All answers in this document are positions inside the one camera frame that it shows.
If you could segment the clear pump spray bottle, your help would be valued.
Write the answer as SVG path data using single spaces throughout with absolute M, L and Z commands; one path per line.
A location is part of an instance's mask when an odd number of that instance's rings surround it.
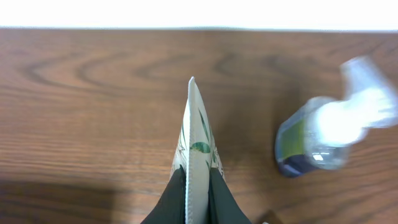
M 340 169 L 350 147 L 370 129 L 397 124 L 397 91 L 369 57 L 352 58 L 340 70 L 346 83 L 342 100 L 311 98 L 280 125 L 274 155 L 282 175 Z

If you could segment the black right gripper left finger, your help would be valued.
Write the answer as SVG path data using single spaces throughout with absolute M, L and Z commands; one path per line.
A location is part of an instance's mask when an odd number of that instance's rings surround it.
M 185 223 L 186 174 L 182 166 L 174 171 L 154 209 L 141 224 Z

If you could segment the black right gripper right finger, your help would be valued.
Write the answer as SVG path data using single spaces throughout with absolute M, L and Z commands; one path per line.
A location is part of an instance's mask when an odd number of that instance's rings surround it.
M 224 178 L 216 168 L 210 169 L 209 181 L 209 223 L 251 224 L 230 192 Z

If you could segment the white leaf-print lotion tube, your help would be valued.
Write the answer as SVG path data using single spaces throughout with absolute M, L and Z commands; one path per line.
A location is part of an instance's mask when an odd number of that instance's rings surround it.
M 175 150 L 171 173 L 185 171 L 185 223 L 206 223 L 210 170 L 223 172 L 201 93 L 191 77 L 182 125 Z

